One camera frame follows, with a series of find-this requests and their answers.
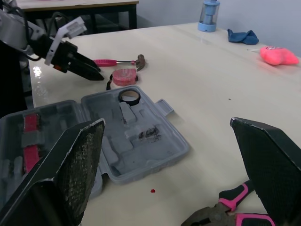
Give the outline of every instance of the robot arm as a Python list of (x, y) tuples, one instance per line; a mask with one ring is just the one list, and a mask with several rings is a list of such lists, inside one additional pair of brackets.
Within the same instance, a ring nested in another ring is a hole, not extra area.
[(45, 58), (47, 65), (53, 64), (61, 72), (71, 71), (92, 81), (104, 80), (93, 60), (79, 54), (77, 46), (61, 41), (64, 35), (73, 38), (85, 30), (79, 17), (60, 28), (53, 39), (23, 17), (0, 10), (0, 41), (26, 55)]

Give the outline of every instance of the hammer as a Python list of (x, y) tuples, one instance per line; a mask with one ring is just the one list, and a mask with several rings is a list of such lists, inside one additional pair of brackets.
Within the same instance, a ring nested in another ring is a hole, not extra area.
[(117, 60), (94, 60), (97, 66), (99, 67), (111, 67), (116, 66), (117, 64), (131, 64), (136, 65), (137, 71), (140, 71), (145, 66), (145, 58), (144, 55), (138, 55), (137, 60), (132, 61), (117, 61)]

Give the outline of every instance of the blue rag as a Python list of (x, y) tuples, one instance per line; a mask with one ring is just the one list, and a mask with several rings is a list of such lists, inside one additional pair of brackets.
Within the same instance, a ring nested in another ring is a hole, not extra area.
[(250, 30), (248, 32), (233, 33), (231, 29), (228, 29), (229, 42), (242, 42), (247, 45), (256, 45), (259, 42), (256, 34)]

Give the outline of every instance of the wooden table edge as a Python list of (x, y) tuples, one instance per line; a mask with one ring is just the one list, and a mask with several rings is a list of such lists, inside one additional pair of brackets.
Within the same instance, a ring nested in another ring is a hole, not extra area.
[(40, 8), (22, 8), (25, 12), (36, 12), (36, 11), (50, 11), (50, 10), (62, 10), (62, 9), (76, 9), (76, 8), (96, 8), (106, 6), (123, 6), (123, 5), (136, 5), (139, 1), (129, 2), (115, 2), (105, 4), (92, 4), (92, 5), (75, 5), (75, 6), (55, 6), (55, 7), (40, 7)]

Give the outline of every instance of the black roll of tape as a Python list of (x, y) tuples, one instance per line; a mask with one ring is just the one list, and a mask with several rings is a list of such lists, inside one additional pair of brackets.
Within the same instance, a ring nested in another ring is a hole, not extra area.
[[(124, 100), (123, 97), (134, 97), (135, 100), (127, 101), (127, 100)], [(133, 89), (127, 89), (127, 90), (121, 91), (118, 95), (119, 102), (126, 102), (130, 106), (137, 105), (140, 102), (140, 98), (141, 98), (140, 94)]]

